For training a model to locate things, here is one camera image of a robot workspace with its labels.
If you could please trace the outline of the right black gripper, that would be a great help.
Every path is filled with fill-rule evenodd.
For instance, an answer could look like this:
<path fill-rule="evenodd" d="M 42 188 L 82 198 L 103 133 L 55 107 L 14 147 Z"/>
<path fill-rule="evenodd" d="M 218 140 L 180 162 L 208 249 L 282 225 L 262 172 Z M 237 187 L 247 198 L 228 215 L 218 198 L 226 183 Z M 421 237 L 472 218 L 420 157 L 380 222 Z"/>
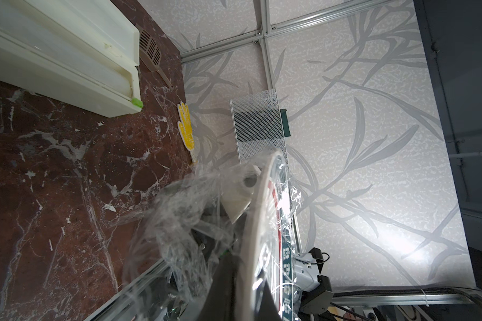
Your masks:
<path fill-rule="evenodd" d="M 299 312 L 320 315 L 327 311 L 334 297 L 330 279 L 327 276 L 317 277 L 319 285 L 310 292 L 303 292 Z"/>

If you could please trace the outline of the white plate green red rim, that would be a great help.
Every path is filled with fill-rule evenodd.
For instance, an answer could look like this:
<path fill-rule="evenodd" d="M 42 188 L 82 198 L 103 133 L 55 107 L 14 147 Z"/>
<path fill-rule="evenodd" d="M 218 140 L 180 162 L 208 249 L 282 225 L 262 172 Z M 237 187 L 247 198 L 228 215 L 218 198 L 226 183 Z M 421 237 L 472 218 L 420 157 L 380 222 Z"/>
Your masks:
<path fill-rule="evenodd" d="M 261 302 L 270 290 L 281 320 L 294 318 L 295 241 L 289 178 L 277 148 L 250 161 L 261 169 L 248 207 L 236 277 L 235 320 L 261 320 Z"/>

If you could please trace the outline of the clear plastic wrap sheet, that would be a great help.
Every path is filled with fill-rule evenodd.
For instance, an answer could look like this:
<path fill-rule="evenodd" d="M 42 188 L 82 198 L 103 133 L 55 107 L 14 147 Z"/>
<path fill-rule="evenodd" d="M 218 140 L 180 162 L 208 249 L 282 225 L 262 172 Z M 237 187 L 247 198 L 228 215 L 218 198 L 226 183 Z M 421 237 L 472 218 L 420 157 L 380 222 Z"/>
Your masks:
<path fill-rule="evenodd" d="M 177 290 L 167 320 L 197 320 L 226 252 L 238 258 L 239 267 L 248 207 L 262 172 L 251 160 L 222 170 L 196 170 L 129 215 L 141 225 L 129 248 L 124 279 L 134 280 L 166 261 Z M 295 283 L 293 320 L 298 303 Z"/>

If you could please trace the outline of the cream plastic wrap dispenser box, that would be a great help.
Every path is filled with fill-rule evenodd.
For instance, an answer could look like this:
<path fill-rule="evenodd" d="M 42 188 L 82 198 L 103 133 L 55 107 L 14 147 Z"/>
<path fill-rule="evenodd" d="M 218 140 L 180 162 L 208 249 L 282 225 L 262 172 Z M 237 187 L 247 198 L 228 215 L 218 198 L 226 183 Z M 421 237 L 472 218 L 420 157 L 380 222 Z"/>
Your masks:
<path fill-rule="evenodd" d="M 0 1 L 0 81 L 101 116 L 142 110 L 139 42 L 110 1 Z"/>

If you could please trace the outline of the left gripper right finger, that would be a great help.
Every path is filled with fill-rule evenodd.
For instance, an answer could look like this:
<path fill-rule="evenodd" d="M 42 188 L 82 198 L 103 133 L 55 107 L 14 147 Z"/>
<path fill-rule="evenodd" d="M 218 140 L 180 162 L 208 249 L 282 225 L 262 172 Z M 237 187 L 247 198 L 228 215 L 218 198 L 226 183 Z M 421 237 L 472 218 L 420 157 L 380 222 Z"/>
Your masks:
<path fill-rule="evenodd" d="M 265 290 L 262 295 L 261 321 L 281 321 L 270 290 Z"/>

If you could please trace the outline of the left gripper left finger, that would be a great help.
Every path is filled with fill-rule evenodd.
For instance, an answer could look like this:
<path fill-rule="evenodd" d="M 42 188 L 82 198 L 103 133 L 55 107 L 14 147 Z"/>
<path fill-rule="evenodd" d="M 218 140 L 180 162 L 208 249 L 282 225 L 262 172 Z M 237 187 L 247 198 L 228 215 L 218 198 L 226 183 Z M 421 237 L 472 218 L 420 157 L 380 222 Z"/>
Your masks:
<path fill-rule="evenodd" d="M 206 301 L 197 320 L 224 321 L 235 320 L 236 277 L 238 258 L 226 252 L 220 258 Z"/>

